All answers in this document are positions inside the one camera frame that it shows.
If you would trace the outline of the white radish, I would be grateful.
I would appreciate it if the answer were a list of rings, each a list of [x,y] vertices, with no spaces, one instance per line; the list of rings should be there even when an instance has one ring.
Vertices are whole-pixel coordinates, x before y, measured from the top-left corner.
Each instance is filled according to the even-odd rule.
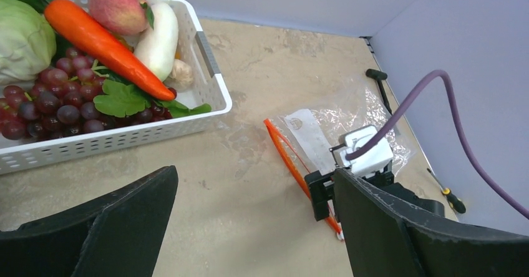
[[[152,4],[151,10],[153,27],[141,33],[133,54],[163,82],[173,69],[179,38],[178,19],[165,2]]]

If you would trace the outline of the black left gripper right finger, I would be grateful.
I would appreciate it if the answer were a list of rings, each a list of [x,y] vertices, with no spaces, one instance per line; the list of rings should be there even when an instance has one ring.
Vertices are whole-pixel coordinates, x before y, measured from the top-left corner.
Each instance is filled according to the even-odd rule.
[[[449,220],[346,170],[336,212],[354,276],[527,276],[528,237]]]

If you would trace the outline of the orange carrot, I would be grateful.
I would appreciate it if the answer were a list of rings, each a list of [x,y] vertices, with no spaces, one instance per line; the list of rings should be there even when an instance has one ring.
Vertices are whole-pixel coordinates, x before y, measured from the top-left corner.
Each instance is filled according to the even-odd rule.
[[[44,17],[53,29],[71,44],[103,65],[160,100],[175,95],[124,44],[93,17],[70,0],[53,0],[44,9]]]

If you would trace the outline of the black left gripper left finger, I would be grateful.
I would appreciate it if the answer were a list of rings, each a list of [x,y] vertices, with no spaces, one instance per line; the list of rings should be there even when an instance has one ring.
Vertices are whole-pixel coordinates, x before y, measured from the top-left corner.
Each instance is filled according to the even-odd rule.
[[[151,276],[178,187],[174,166],[1,233],[2,276]]]

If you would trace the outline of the clear zip top bag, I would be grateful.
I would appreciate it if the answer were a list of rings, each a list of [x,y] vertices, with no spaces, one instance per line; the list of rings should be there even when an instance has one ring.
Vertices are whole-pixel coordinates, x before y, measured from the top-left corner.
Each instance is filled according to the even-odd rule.
[[[316,170],[333,171],[329,149],[341,135],[367,125],[381,128],[391,116],[379,91],[370,87],[370,79],[357,75],[332,94],[264,120],[281,159],[307,197],[304,177]]]

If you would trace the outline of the purple grape bunch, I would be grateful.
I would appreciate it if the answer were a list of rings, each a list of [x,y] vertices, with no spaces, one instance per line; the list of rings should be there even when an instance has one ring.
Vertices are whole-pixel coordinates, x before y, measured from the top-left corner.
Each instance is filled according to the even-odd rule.
[[[31,89],[3,89],[1,137],[52,140],[152,123],[173,118],[170,105],[70,47]]]

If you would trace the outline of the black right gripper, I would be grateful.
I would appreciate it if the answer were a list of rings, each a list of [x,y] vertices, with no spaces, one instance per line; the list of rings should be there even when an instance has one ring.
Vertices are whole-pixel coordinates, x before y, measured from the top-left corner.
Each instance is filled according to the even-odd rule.
[[[329,201],[335,200],[333,172],[321,174],[319,171],[311,172],[304,178],[308,186],[309,199],[311,200],[315,220],[320,221],[330,216]],[[391,164],[386,165],[371,177],[363,177],[371,185],[389,193],[397,198],[407,201],[417,207],[423,208],[438,216],[445,215],[445,207],[437,200],[418,197],[414,192],[404,188],[394,181]]]

